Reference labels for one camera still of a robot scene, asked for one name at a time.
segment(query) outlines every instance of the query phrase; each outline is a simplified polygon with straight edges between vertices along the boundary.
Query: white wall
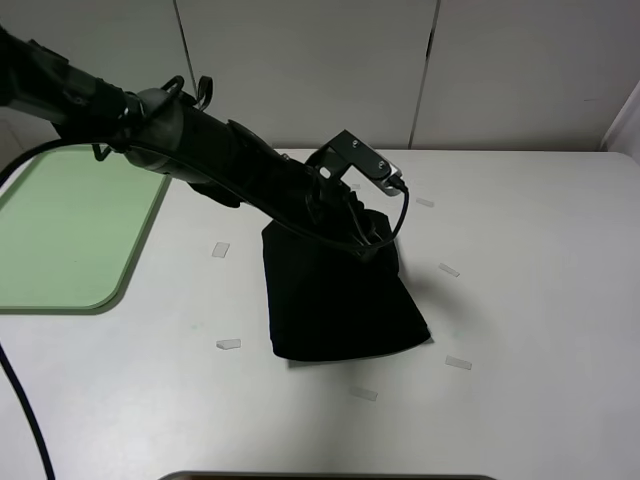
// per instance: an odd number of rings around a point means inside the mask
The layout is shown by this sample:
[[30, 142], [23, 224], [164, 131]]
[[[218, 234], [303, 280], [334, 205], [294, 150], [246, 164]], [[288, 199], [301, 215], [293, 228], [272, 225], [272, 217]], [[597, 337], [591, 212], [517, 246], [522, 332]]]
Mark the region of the white wall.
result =
[[407, 148], [436, 0], [179, 0], [207, 112], [279, 147]]
[[414, 147], [596, 150], [639, 51], [639, 0], [443, 0]]
[[629, 155], [640, 164], [640, 82], [611, 126], [605, 147]]

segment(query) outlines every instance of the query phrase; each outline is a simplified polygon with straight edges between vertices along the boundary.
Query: black cloth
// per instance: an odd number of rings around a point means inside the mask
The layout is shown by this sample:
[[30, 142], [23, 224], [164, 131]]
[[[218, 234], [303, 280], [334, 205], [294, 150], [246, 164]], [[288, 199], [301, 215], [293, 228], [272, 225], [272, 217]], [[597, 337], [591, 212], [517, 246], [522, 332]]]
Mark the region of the black cloth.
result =
[[[390, 233], [378, 212], [377, 230]], [[397, 353], [431, 337], [398, 277], [395, 244], [369, 263], [301, 238], [275, 222], [263, 231], [273, 353], [336, 361]]]

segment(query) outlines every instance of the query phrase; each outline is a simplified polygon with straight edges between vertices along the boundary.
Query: black robotic arm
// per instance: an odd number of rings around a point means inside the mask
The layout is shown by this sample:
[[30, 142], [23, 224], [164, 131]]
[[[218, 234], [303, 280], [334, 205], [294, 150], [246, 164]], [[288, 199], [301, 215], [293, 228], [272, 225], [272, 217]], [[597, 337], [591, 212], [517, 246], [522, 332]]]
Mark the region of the black robotic arm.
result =
[[[365, 261], [390, 244], [402, 225], [408, 191], [401, 172], [347, 131], [302, 164], [278, 154], [239, 123], [204, 113], [211, 100], [207, 77], [200, 80], [197, 99], [182, 91], [182, 77], [133, 94], [72, 67], [33, 41], [18, 40], [4, 29], [0, 36], [0, 105], [50, 121], [61, 136], [51, 148], [91, 144], [100, 161], [115, 150], [132, 164], [184, 180], [223, 205], [247, 202], [298, 235]], [[0, 183], [29, 153], [2, 173]], [[387, 195], [404, 192], [392, 235], [381, 238], [364, 205], [341, 181], [351, 166]]]

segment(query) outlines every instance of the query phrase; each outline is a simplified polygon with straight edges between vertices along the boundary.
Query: green cutting board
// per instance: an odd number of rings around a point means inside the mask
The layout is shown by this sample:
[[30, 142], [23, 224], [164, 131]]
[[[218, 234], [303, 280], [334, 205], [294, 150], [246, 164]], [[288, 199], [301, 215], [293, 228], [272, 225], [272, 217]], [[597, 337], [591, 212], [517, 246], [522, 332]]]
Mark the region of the green cutting board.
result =
[[94, 313], [121, 297], [168, 183], [89, 147], [35, 159], [0, 197], [0, 313]]

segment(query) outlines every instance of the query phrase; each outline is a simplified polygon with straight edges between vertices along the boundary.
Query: tape piece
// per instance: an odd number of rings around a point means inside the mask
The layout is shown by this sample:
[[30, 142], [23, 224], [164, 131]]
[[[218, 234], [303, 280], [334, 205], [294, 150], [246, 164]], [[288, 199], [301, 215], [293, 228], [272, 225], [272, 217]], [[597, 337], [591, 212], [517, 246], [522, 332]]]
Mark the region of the tape piece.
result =
[[438, 268], [440, 270], [444, 270], [445, 272], [447, 272], [450, 275], [453, 275], [454, 277], [459, 277], [460, 276], [460, 272], [456, 272], [453, 268], [445, 265], [444, 263], [441, 263], [440, 265], [438, 265]]
[[234, 348], [240, 348], [242, 342], [239, 338], [232, 338], [231, 340], [218, 340], [216, 347], [220, 350], [233, 350]]
[[451, 365], [452, 367], [464, 368], [466, 370], [471, 370], [471, 362], [467, 362], [466, 360], [460, 360], [456, 357], [451, 357], [447, 355], [447, 359], [444, 361], [447, 365]]
[[218, 242], [216, 243], [215, 248], [213, 249], [212, 257], [224, 258], [227, 256], [227, 250], [229, 250], [230, 244]]
[[433, 208], [435, 206], [435, 203], [433, 203], [431, 200], [425, 200], [424, 198], [416, 198], [416, 203], [429, 208]]
[[376, 399], [378, 398], [378, 392], [367, 390], [366, 388], [351, 387], [349, 388], [349, 393], [354, 397], [362, 398], [364, 400], [369, 400], [370, 402], [375, 402]]

